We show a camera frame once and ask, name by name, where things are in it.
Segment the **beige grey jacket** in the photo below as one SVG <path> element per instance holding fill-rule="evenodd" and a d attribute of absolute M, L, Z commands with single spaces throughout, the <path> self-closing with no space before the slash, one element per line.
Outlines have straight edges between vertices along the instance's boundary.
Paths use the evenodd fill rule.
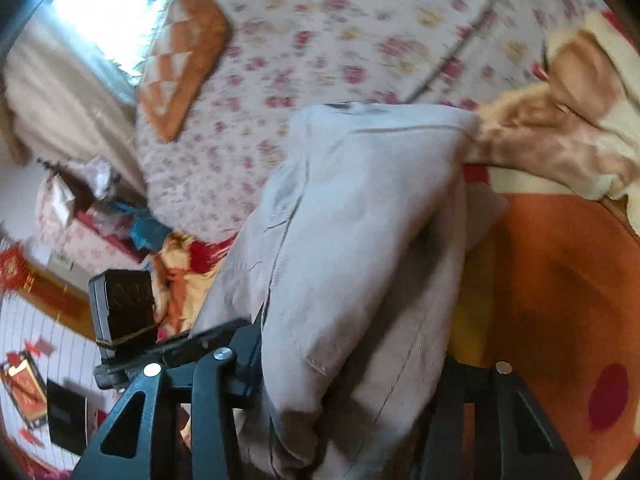
<path fill-rule="evenodd" d="M 262 330 L 239 414 L 250 479 L 402 479 L 445 362 L 466 253 L 506 203 L 469 188 L 480 131 L 443 105 L 315 105 L 194 323 Z"/>

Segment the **teal plastic bag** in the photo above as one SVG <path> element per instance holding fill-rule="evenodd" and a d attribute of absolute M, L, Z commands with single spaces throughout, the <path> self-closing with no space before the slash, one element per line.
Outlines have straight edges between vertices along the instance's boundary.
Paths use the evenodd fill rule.
<path fill-rule="evenodd" d="M 111 202 L 111 205 L 119 212 L 132 217 L 130 238 L 137 250 L 149 249 L 150 252 L 159 252 L 162 249 L 164 240 L 172 229 L 159 222 L 149 208 L 122 202 Z"/>

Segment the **pink floral box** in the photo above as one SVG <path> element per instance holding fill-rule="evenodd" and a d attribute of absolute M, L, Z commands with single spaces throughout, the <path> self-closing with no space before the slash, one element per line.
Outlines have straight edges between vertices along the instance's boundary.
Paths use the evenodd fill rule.
<path fill-rule="evenodd" d="M 54 211 L 54 179 L 45 177 L 36 197 L 36 231 L 41 243 L 78 264 L 90 275 L 110 269 L 140 270 L 140 262 L 85 226 L 78 219 L 67 226 Z"/>

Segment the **orange red yellow blanket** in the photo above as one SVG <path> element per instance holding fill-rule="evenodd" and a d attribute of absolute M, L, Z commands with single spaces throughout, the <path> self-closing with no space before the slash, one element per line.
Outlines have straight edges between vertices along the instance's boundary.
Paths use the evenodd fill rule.
<path fill-rule="evenodd" d="M 610 12 L 550 39 L 539 84 L 477 111 L 471 193 L 509 204 L 492 289 L 450 304 L 451 352 L 505 358 L 582 479 L 639 474 L 639 50 Z"/>

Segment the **beige curtain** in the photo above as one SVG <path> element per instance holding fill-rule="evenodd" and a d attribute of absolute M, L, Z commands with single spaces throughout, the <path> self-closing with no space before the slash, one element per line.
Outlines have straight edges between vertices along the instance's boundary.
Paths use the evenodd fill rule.
<path fill-rule="evenodd" d="M 52 162 L 102 156 L 130 188 L 145 193 L 134 147 L 134 87 L 51 8 L 32 14 L 2 76 L 17 139 L 32 154 Z"/>

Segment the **orange brown cushion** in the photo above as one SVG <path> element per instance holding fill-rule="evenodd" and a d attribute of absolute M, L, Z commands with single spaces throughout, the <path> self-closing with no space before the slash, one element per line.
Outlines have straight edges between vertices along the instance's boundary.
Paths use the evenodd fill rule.
<path fill-rule="evenodd" d="M 160 142 L 171 142 L 180 134 L 231 34 L 231 25 L 215 0 L 168 3 L 138 89 L 138 104 Z"/>

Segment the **floral quilt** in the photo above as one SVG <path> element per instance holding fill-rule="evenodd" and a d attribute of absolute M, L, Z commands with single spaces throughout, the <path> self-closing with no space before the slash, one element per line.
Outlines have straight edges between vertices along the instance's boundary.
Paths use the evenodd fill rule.
<path fill-rule="evenodd" d="M 157 220 L 219 243 L 238 232 L 317 103 L 472 110 L 534 79 L 552 30 L 602 0 L 216 0 L 232 37 L 175 141 L 137 121 Z"/>

